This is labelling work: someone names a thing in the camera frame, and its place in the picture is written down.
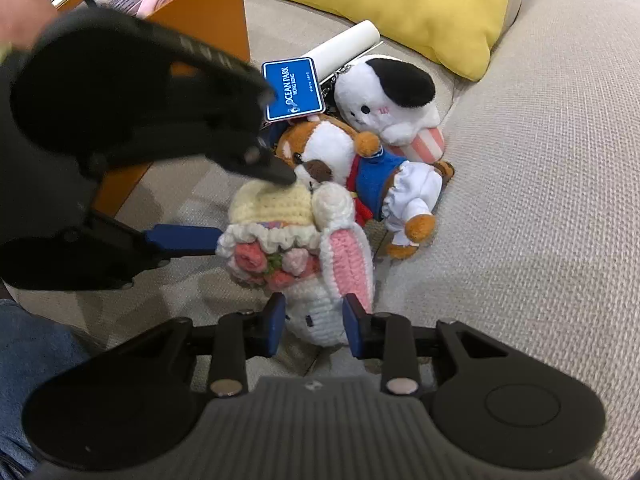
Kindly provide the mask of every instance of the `plush keychain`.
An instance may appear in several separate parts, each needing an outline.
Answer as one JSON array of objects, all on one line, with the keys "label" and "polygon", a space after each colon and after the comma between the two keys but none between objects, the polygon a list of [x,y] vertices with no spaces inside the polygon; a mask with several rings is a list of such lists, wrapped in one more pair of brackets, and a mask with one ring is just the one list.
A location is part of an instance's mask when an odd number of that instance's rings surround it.
[{"label": "plush keychain", "polygon": [[351,195],[333,182],[313,194],[295,184],[253,180],[236,193],[216,254],[240,283],[282,292],[286,326],[320,346],[346,343],[342,298],[356,294],[367,312],[373,268],[367,237],[354,222]]},{"label": "plush keychain", "polygon": [[352,192],[359,224],[383,220],[394,233],[386,248],[393,258],[411,256],[430,236],[433,207],[454,174],[448,162],[409,162],[385,150],[375,134],[357,133],[327,116],[291,126],[280,137],[276,156],[310,190],[333,181]]},{"label": "plush keychain", "polygon": [[338,72],[334,100],[345,121],[375,133],[396,155],[427,164],[442,158],[435,85],[417,66],[389,56],[356,58]]}]

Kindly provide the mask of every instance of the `crochet bunny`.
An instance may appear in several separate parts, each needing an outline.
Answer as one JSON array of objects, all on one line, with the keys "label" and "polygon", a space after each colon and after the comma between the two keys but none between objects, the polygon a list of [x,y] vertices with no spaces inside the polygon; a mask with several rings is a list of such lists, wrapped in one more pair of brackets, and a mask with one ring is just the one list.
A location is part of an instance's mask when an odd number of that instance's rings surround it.
[{"label": "crochet bunny", "polygon": [[356,294],[368,312],[373,301],[371,251],[347,190],[328,182],[312,198],[300,184],[251,181],[236,194],[229,217],[216,254],[228,258],[232,276],[284,293],[286,325],[299,338],[346,343],[342,298]]}]

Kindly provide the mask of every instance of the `white crochet ruffle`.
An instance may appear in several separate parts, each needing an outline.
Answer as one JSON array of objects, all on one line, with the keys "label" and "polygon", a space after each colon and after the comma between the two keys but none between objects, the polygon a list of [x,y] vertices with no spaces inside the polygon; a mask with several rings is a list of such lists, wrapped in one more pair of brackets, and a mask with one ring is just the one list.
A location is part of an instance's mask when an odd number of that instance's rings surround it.
[{"label": "white crochet ruffle", "polygon": [[230,258],[236,244],[249,244],[258,240],[265,254],[287,251],[292,247],[302,247],[315,251],[320,245],[320,233],[315,226],[288,225],[267,228],[261,224],[231,224],[218,239],[216,255]]}]

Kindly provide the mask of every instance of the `fabric upholstery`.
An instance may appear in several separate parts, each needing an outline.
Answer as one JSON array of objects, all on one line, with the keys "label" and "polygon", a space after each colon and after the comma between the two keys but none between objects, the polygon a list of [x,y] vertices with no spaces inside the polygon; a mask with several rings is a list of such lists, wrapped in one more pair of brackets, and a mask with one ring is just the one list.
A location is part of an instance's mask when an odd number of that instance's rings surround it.
[{"label": "fabric upholstery", "polygon": [[640,0],[523,0],[442,129],[456,175],[433,241],[377,310],[453,317],[579,378],[595,463],[640,468]]}]

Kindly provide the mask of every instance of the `metal screw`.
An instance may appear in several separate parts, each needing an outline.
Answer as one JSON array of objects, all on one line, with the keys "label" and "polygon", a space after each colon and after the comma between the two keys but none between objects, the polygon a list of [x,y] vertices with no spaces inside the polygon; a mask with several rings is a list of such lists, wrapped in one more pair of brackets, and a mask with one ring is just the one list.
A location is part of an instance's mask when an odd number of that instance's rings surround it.
[{"label": "metal screw", "polygon": [[322,383],[320,381],[309,381],[308,383],[305,383],[305,388],[307,390],[309,390],[310,392],[316,392],[317,390],[319,390],[320,388],[322,388]]},{"label": "metal screw", "polygon": [[218,379],[213,381],[209,388],[219,397],[233,397],[242,391],[242,384],[235,379]]},{"label": "metal screw", "polygon": [[260,160],[260,148],[257,146],[249,146],[244,152],[244,161],[251,165]]},{"label": "metal screw", "polygon": [[408,377],[396,377],[386,382],[386,389],[396,395],[411,395],[418,389],[418,383]]}]

